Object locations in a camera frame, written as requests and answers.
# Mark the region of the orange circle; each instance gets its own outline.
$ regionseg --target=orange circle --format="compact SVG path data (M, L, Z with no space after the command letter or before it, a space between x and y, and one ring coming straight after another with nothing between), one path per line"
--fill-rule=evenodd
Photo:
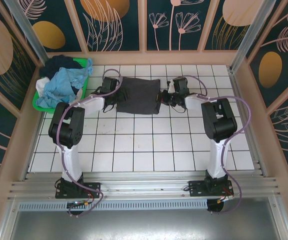
M116 20L114 9L119 18L125 16L129 9L129 0L80 0L80 3L89 16L101 22Z

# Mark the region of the dark gray towel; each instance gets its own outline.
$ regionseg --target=dark gray towel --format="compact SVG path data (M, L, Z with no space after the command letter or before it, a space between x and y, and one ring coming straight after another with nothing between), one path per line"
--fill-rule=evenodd
M125 89L128 99L117 104L117 112L128 114L159 114L160 80L123 78L121 89Z

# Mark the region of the blue cloth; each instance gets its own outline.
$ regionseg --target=blue cloth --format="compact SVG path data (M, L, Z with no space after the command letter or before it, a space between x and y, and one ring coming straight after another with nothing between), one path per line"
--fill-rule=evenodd
M76 99L72 86L81 89L88 76L93 73L92 60L87 60L86 68L59 68L50 82L45 84L43 96L36 100L36 105L42 108L55 108L58 103L71 103Z

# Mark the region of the green basket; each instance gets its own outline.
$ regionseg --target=green basket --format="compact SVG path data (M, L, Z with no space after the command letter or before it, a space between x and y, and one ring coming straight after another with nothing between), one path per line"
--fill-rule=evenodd
M78 62L83 68L85 68L86 65L87 65L87 59L85 59L85 58L74 58L74 61ZM87 88L87 84L88 84L88 79L89 79L89 76L86 78L85 84L83 86L83 94L82 94L82 98L81 99L85 98L85 93L86 93L86 88ZM53 114L55 112L55 108L43 108L43 107L37 106L36 105L36 100L38 98L39 98L39 94L36 91L36 93L34 95L34 98L33 98L33 107L37 111L48 112L50 114Z

